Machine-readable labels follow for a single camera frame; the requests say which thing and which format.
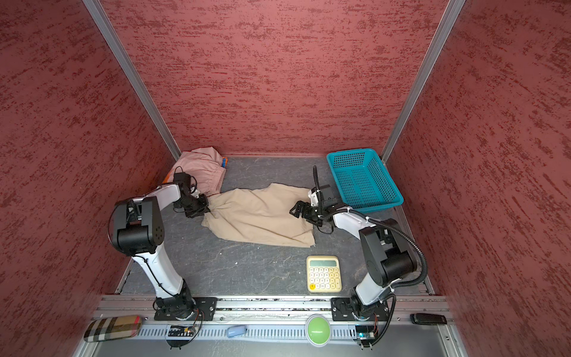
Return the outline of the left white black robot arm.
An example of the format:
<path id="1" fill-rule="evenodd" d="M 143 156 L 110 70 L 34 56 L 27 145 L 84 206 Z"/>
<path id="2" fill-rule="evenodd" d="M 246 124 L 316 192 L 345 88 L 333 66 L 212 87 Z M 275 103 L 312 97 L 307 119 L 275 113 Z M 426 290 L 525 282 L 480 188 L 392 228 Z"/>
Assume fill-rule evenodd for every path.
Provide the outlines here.
<path id="1" fill-rule="evenodd" d="M 161 211 L 168 206 L 188 218 L 207 213 L 208 198 L 186 184 L 169 183 L 144 196 L 115 204 L 109 219 L 108 239 L 114 248 L 131 257 L 145 272 L 156 293 L 156 321 L 212 321 L 217 299 L 195 299 L 184 278 L 174 269 L 164 248 L 166 228 Z"/>

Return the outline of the beige shorts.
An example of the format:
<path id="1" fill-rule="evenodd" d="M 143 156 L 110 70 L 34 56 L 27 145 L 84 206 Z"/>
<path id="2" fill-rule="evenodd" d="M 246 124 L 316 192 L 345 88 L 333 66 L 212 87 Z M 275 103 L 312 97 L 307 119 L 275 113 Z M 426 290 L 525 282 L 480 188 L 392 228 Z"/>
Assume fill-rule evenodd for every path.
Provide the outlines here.
<path id="1" fill-rule="evenodd" d="M 308 202 L 309 190 L 272 183 L 258 190 L 234 189 L 211 196 L 202 226 L 234 242 L 310 248 L 313 225 L 290 214 L 297 202 Z"/>

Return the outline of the teal plastic basket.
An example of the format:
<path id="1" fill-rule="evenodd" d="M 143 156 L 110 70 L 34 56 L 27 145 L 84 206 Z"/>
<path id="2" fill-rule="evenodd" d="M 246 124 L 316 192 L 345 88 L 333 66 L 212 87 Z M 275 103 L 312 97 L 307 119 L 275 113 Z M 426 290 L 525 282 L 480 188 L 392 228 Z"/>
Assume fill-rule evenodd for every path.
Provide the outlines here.
<path id="1" fill-rule="evenodd" d="M 342 201 L 361 213 L 385 211 L 404 199 L 375 150 L 329 153 L 327 161 Z"/>

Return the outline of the pink shorts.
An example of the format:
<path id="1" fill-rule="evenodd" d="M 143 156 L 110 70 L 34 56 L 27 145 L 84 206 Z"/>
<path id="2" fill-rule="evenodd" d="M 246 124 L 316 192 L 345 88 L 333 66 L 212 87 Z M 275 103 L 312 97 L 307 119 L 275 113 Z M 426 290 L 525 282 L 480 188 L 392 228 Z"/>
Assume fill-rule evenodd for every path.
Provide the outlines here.
<path id="1" fill-rule="evenodd" d="M 182 152 L 163 183 L 172 182 L 175 172 L 184 171 L 197 180 L 201 193 L 206 196 L 220 194 L 226 174 L 226 169 L 222 166 L 224 162 L 224 157 L 213 147 Z"/>

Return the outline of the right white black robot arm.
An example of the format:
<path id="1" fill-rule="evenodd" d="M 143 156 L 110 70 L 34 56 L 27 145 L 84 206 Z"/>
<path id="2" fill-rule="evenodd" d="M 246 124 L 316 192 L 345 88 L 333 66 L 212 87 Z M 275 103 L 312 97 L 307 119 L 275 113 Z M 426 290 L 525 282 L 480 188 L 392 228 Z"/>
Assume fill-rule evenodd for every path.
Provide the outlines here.
<path id="1" fill-rule="evenodd" d="M 425 273 L 426 269 L 418 246 L 392 218 L 379 220 L 344 204 L 319 208 L 303 201 L 296 202 L 289 213 L 316 228 L 330 223 L 360 241 L 367 273 L 346 303 L 355 320 L 368 320 L 396 288 L 413 286 L 424 279 L 423 275 L 411 281 L 405 279 L 416 271 Z"/>

